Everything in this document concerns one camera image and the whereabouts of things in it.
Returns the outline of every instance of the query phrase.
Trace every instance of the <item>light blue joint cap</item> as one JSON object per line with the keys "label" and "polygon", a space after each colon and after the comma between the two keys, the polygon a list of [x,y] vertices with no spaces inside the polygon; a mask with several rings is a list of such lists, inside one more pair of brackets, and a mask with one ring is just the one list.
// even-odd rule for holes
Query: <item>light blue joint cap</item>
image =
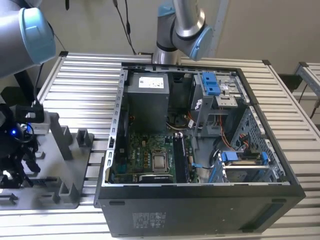
{"label": "light blue joint cap", "polygon": [[38,8],[20,9],[19,23],[24,46],[34,64],[40,65],[55,57],[55,36]]}
{"label": "light blue joint cap", "polygon": [[213,35],[212,35],[212,27],[206,26],[204,27],[202,33],[196,40],[196,43],[194,44],[189,57],[194,61],[199,61],[205,52],[208,50],[211,41],[212,41]]}
{"label": "light blue joint cap", "polygon": [[172,1],[167,1],[158,7],[158,17],[174,14],[176,12]]}

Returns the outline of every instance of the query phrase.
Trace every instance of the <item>white sticker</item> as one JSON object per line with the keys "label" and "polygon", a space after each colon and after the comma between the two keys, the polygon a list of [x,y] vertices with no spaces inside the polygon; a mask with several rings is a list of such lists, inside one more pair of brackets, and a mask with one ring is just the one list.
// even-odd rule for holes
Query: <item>white sticker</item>
{"label": "white sticker", "polygon": [[190,119],[188,127],[192,129],[192,127],[194,126],[194,121],[192,119]]}
{"label": "white sticker", "polygon": [[220,85],[220,88],[223,90],[228,90],[228,86],[226,86],[226,85]]}
{"label": "white sticker", "polygon": [[164,89],[163,77],[145,77],[139,78],[139,88],[144,89]]}

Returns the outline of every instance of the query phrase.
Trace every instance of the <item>gray bracket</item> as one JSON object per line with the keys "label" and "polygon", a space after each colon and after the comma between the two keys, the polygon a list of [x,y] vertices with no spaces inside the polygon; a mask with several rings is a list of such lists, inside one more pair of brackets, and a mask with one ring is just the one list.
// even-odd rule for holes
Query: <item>gray bracket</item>
{"label": "gray bracket", "polygon": [[58,120],[57,113],[50,113],[51,133],[37,136],[41,171],[31,172],[22,162],[34,186],[3,189],[0,210],[75,209],[79,205],[94,135],[86,129],[70,133]]}

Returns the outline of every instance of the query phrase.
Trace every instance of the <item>motherboard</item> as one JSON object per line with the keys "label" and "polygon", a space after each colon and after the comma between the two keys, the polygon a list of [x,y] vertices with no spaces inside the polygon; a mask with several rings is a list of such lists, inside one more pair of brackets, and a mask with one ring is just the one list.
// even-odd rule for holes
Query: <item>motherboard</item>
{"label": "motherboard", "polygon": [[115,165],[115,183],[152,183],[160,177],[167,183],[197,179],[192,170],[194,154],[190,136],[132,132],[126,151],[128,157]]}

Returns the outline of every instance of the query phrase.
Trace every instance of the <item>white wall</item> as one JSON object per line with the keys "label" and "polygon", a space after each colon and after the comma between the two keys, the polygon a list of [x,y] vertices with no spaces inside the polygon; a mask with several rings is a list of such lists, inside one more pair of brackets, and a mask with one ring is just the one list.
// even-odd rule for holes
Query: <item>white wall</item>
{"label": "white wall", "polygon": [[[152,53],[155,50],[158,6],[166,1],[127,1],[131,39],[136,52]],[[199,6],[205,10],[206,22],[214,25],[219,0],[199,0],[198,2]],[[125,0],[118,0],[118,7],[126,24]],[[112,0],[71,0],[68,11],[65,9],[65,0],[43,0],[40,9],[69,52],[132,54]],[[63,49],[58,41],[56,46],[58,55]],[[47,78],[55,61],[56,59],[53,59],[44,65],[40,86]],[[33,80],[38,74],[38,69],[39,67],[34,67],[28,70]],[[0,82],[0,91],[8,85],[17,85],[12,76]]]}
{"label": "white wall", "polygon": [[320,63],[319,0],[230,0],[216,57],[267,59],[278,73]]}

